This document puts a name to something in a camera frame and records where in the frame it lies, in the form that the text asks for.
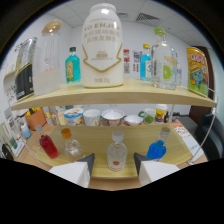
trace green bottle cap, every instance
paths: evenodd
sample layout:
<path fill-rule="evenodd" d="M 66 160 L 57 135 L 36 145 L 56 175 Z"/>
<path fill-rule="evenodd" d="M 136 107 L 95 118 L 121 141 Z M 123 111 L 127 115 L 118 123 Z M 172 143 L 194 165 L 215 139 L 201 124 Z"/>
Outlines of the green bottle cap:
<path fill-rule="evenodd" d="M 69 51 L 76 51 L 76 47 L 70 47 Z"/>
<path fill-rule="evenodd" d="M 155 32 L 156 35 L 159 35 L 159 36 L 166 35 L 165 30 L 163 28 L 160 28 L 160 27 L 154 28 L 154 32 Z"/>

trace bowl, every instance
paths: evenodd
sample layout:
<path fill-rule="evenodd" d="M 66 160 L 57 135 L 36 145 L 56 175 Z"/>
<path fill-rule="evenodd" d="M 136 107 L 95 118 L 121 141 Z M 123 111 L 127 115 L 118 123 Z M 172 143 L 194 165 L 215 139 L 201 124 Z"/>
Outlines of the bowl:
<path fill-rule="evenodd" d="M 141 118 L 141 117 L 139 117 L 137 115 L 128 115 L 127 117 L 124 118 L 124 120 L 130 126 L 137 126 L 137 125 L 139 125 L 143 121 L 143 118 Z"/>
<path fill-rule="evenodd" d="M 110 126 L 116 126 L 124 117 L 124 112 L 119 109 L 107 109 L 102 112 L 101 116 L 108 121 Z"/>

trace blue bottle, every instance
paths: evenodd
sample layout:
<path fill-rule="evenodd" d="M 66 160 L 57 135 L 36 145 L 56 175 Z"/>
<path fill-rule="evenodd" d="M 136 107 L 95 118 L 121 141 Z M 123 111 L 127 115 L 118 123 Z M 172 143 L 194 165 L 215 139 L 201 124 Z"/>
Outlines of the blue bottle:
<path fill-rule="evenodd" d="M 167 127 L 162 127 L 160 131 L 160 135 L 157 138 L 156 142 L 152 143 L 149 146 L 149 150 L 146 154 L 148 159 L 152 159 L 154 161 L 161 161 L 162 157 L 166 153 L 166 141 L 169 136 L 170 129 Z"/>
<path fill-rule="evenodd" d="M 140 78 L 144 81 L 151 81 L 151 54 L 150 45 L 143 44 L 143 54 L 140 62 Z"/>
<path fill-rule="evenodd" d="M 70 48 L 70 56 L 65 61 L 65 74 L 66 74 L 66 82 L 68 84 L 73 82 L 80 82 L 80 60 L 79 57 L 76 56 L 76 47 Z"/>

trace glass cup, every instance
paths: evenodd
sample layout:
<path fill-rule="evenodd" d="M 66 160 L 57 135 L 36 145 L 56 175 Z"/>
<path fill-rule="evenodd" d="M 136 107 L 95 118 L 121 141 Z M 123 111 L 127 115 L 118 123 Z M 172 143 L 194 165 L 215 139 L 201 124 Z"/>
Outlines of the glass cup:
<path fill-rule="evenodd" d="M 156 111 L 151 108 L 146 108 L 144 111 L 140 111 L 138 113 L 138 116 L 142 117 L 143 122 L 147 125 L 150 125 L 154 122 L 155 115 L 156 115 Z"/>

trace white cup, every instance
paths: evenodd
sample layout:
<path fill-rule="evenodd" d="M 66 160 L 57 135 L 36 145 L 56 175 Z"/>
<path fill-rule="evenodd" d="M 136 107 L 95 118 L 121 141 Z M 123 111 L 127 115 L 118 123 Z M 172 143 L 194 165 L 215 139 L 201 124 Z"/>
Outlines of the white cup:
<path fill-rule="evenodd" d="M 96 109 L 86 110 L 83 113 L 83 118 L 86 126 L 100 125 L 101 111 Z"/>

